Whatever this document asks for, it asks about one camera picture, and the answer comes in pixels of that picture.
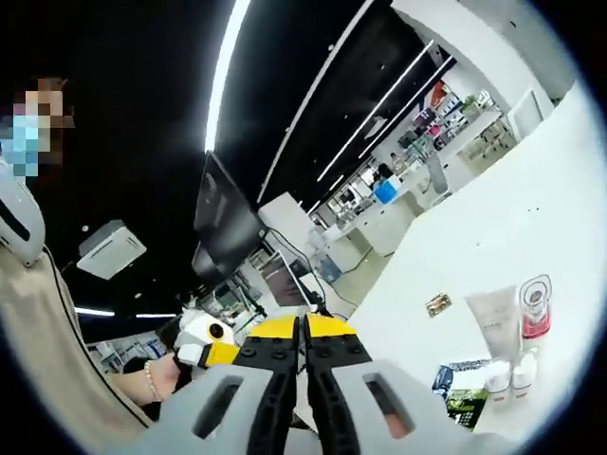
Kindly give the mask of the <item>person's left hand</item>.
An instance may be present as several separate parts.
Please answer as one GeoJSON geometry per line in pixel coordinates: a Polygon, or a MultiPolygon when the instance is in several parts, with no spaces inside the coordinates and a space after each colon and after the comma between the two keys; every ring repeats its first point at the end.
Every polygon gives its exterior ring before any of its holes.
{"type": "Polygon", "coordinates": [[[175,392],[180,376],[179,366],[175,353],[168,353],[151,363],[150,375],[156,388],[156,395],[161,401],[175,392]]]}

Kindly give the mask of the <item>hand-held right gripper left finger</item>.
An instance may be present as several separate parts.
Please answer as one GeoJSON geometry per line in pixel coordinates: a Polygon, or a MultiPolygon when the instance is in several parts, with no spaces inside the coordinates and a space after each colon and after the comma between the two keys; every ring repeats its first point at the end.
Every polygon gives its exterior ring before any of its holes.
{"type": "Polygon", "coordinates": [[[267,319],[232,364],[214,365],[165,403],[160,454],[282,454],[296,405],[300,318],[267,319]]]}

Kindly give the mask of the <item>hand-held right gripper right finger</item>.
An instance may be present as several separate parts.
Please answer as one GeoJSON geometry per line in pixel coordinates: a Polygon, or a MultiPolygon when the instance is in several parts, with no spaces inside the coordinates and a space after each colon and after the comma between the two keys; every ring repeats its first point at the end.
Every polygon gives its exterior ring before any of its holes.
{"type": "Polygon", "coordinates": [[[431,392],[335,318],[303,323],[307,400],[325,454],[456,454],[458,426],[431,392]]]}

